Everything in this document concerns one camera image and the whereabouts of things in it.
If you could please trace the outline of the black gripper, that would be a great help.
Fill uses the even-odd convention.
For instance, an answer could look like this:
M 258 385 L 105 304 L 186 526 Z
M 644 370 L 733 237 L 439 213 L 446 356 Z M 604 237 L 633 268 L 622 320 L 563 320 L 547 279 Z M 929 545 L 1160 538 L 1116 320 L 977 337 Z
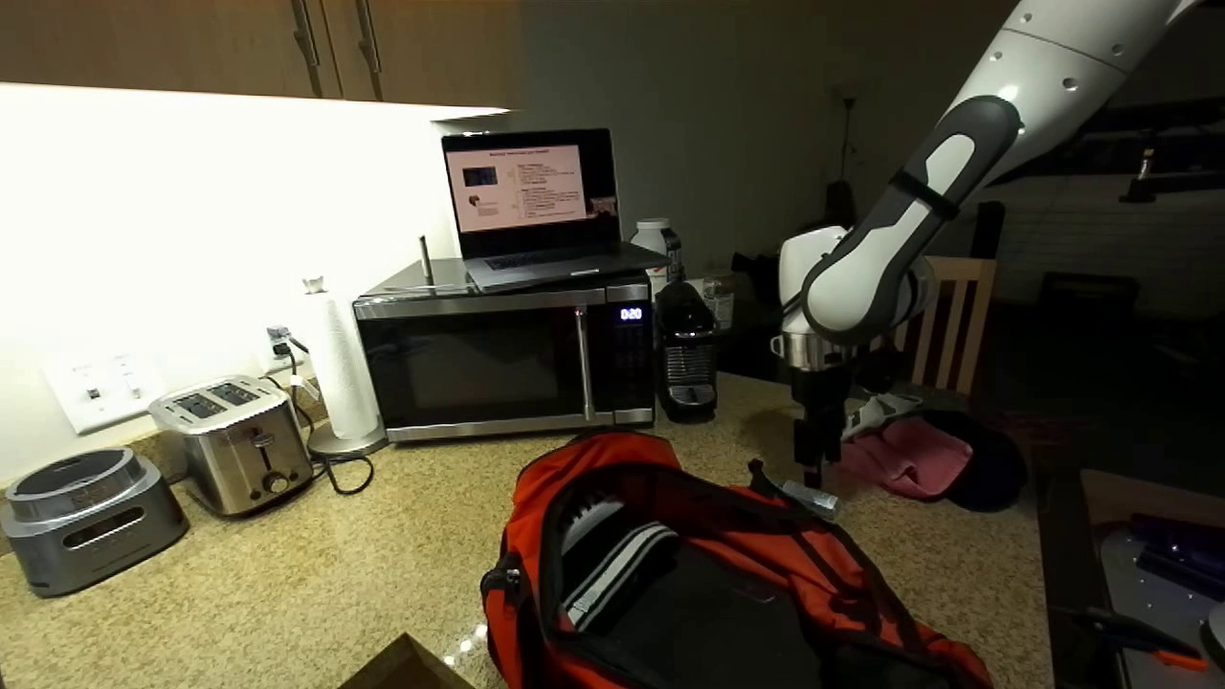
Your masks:
M 858 362 L 793 376 L 793 402 L 801 407 L 793 422 L 793 458 L 807 485 L 824 485 L 824 472 L 838 457 L 838 402 L 866 390 L 868 370 Z

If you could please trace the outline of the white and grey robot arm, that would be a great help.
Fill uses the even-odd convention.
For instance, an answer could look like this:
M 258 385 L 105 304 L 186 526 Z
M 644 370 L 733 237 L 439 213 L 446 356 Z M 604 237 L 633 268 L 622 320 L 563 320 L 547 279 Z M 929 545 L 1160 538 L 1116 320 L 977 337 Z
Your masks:
M 793 367 L 807 485 L 838 458 L 833 376 L 877 356 L 919 311 L 919 256 L 987 184 L 1069 147 L 1206 0 L 1014 0 L 983 54 L 858 222 L 776 249 L 783 361 Z

